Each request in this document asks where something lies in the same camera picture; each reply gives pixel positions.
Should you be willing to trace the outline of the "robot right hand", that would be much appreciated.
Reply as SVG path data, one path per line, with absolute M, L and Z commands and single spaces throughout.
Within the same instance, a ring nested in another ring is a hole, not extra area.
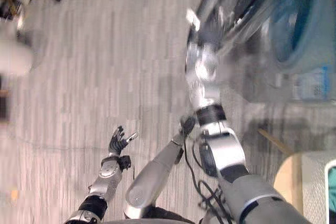
M 186 44 L 197 46 L 210 46 L 214 51 L 220 49 L 224 37 L 224 28 L 217 18 L 211 17 L 210 20 L 201 22 L 201 18 L 190 8 L 186 10 L 186 20 L 190 24 L 190 29 Z

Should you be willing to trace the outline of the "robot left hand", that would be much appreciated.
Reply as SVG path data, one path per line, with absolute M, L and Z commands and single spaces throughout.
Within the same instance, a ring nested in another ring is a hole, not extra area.
M 139 136 L 138 132 L 134 132 L 128 137 L 124 137 L 124 135 L 124 128 L 121 125 L 118 126 L 114 131 L 108 146 L 109 157 L 120 156 L 125 147 Z

